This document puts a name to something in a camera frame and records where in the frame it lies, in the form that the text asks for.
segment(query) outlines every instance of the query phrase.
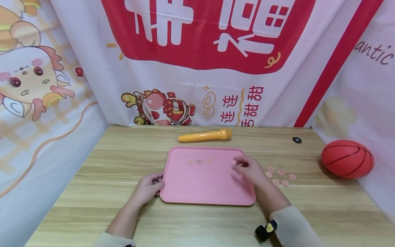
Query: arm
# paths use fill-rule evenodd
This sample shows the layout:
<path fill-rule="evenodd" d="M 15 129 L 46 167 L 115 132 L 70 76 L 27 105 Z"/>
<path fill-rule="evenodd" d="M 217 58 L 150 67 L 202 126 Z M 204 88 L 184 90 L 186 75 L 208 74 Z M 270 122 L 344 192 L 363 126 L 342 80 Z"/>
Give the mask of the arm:
<path fill-rule="evenodd" d="M 134 246 L 132 240 L 140 209 L 154 196 L 159 195 L 163 187 L 163 171 L 143 177 L 136 186 L 132 197 L 115 216 L 97 240 L 94 247 L 125 247 Z"/>
<path fill-rule="evenodd" d="M 277 223 L 276 235 L 283 247 L 321 247 L 320 238 L 300 211 L 285 195 L 266 179 L 261 164 L 248 156 L 235 157 L 233 169 L 254 184 L 257 200 L 263 212 Z"/>

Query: small basketball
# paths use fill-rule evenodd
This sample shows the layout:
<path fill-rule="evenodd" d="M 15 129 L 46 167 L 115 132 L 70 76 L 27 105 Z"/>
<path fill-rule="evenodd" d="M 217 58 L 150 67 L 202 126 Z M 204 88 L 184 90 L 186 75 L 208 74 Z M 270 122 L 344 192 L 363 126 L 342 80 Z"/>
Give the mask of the small basketball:
<path fill-rule="evenodd" d="M 321 158 L 328 171 L 343 178 L 362 178 L 374 167 L 372 153 L 355 141 L 333 141 L 325 146 Z"/>

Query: black wristband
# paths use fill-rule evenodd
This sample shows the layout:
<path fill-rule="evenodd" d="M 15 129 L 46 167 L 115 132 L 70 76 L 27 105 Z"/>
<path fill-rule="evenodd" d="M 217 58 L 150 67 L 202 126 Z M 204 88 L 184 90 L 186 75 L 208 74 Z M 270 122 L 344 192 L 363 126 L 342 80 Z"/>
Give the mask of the black wristband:
<path fill-rule="evenodd" d="M 271 220 L 265 227 L 258 226 L 255 230 L 255 234 L 263 242 L 266 241 L 275 230 L 277 230 L 277 222 Z"/>

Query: fabric backdrop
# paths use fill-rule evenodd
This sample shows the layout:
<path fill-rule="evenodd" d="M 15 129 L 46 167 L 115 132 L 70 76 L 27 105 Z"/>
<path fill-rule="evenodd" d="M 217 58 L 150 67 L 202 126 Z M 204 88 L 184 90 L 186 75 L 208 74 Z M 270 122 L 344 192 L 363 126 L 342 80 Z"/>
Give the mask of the fabric backdrop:
<path fill-rule="evenodd" d="M 385 0 L 325 96 L 313 128 L 360 142 L 376 166 L 359 180 L 395 222 L 395 0 Z"/>
<path fill-rule="evenodd" d="M 0 246 L 22 247 L 104 130 L 49 0 L 0 0 Z"/>
<path fill-rule="evenodd" d="M 380 3 L 52 0 L 106 119 L 124 126 L 304 126 L 317 81 Z"/>

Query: orange toy microphone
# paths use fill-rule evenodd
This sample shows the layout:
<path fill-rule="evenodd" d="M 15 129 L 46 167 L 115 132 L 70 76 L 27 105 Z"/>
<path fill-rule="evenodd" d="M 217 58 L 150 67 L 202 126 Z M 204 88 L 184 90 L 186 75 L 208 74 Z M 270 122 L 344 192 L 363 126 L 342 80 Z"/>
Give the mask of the orange toy microphone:
<path fill-rule="evenodd" d="M 228 140 L 232 138 L 232 130 L 221 129 L 218 131 L 196 133 L 178 137 L 178 142 L 209 141 L 209 140 Z"/>

